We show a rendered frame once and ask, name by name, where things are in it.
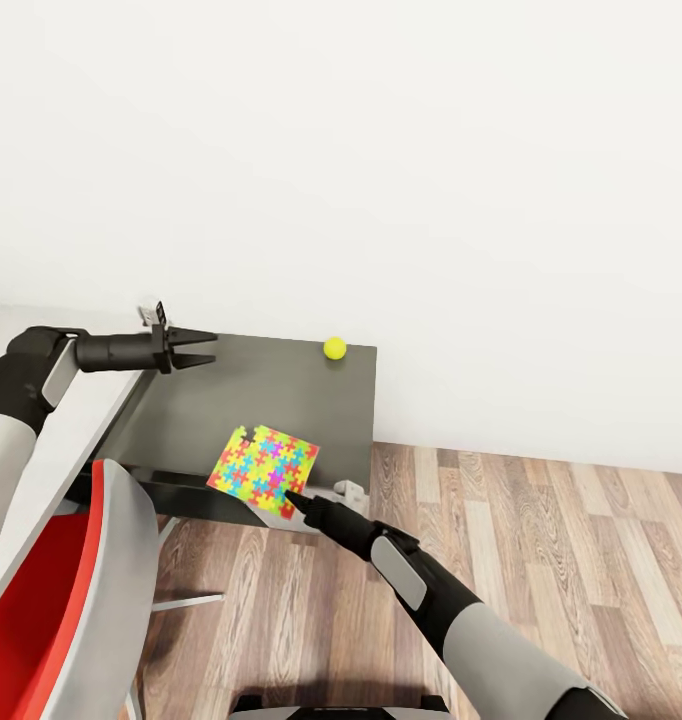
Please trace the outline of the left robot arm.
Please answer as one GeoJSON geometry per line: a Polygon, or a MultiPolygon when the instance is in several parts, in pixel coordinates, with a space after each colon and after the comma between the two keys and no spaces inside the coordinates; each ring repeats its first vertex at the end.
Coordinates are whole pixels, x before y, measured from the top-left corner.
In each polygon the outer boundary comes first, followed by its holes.
{"type": "Polygon", "coordinates": [[[136,333],[90,335],[78,327],[36,325],[15,336],[0,357],[0,534],[32,449],[79,370],[186,369],[215,355],[176,353],[175,347],[218,340],[218,333],[169,326],[162,300],[143,295],[136,333]]]}

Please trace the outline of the jigsaw puzzle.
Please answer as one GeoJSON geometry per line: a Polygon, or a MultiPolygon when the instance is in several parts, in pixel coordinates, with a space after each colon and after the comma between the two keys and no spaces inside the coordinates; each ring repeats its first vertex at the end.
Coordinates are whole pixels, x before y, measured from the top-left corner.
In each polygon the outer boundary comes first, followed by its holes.
{"type": "Polygon", "coordinates": [[[234,432],[207,485],[291,521],[285,492],[303,493],[320,448],[265,426],[255,432],[251,444],[244,427],[234,432]]]}

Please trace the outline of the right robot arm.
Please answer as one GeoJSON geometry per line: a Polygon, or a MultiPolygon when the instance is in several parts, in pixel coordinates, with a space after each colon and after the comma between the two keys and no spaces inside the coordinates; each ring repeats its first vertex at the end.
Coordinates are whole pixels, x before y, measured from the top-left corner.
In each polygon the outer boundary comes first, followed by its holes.
{"type": "Polygon", "coordinates": [[[372,561],[480,720],[628,720],[599,687],[532,643],[421,551],[417,537],[357,514],[352,505],[365,500],[363,487],[340,481],[334,491],[330,500],[289,489],[285,496],[319,536],[372,561]]]}

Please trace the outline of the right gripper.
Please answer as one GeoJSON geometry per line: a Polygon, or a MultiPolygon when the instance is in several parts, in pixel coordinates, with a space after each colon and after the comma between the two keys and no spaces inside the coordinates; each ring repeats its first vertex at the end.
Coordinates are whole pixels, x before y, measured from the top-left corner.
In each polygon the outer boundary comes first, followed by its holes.
{"type": "Polygon", "coordinates": [[[285,496],[305,516],[305,524],[309,528],[321,530],[319,536],[329,537],[332,541],[351,551],[351,548],[347,547],[347,532],[357,518],[364,518],[363,514],[357,514],[352,507],[334,503],[331,499],[327,500],[323,496],[311,498],[294,493],[289,489],[285,492],[285,496]]]}

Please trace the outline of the tennis ball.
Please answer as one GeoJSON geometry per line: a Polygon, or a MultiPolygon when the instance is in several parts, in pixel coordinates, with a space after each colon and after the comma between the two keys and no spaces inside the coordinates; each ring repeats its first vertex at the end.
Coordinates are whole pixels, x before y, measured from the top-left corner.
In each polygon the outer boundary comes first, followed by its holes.
{"type": "Polygon", "coordinates": [[[324,343],[323,349],[330,359],[341,359],[346,354],[346,343],[339,337],[331,337],[324,343]]]}

